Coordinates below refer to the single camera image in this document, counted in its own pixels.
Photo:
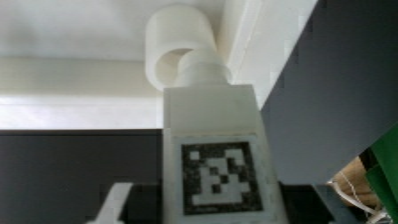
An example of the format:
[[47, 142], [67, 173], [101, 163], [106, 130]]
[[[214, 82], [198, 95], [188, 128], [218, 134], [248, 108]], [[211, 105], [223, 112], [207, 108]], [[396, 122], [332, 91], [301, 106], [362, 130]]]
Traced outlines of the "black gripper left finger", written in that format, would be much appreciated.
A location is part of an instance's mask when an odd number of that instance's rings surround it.
[[131, 187], [131, 182], [115, 183], [111, 185], [95, 218], [85, 224], [124, 224], [118, 220], [118, 216], [122, 213]]

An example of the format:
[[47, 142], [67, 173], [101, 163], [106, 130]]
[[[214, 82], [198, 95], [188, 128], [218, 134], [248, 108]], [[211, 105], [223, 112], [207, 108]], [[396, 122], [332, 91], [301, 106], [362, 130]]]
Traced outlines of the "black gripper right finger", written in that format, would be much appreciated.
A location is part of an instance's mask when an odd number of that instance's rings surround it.
[[328, 185], [314, 185], [312, 188], [332, 215], [328, 224], [364, 224], [339, 199], [339, 195], [332, 187]]

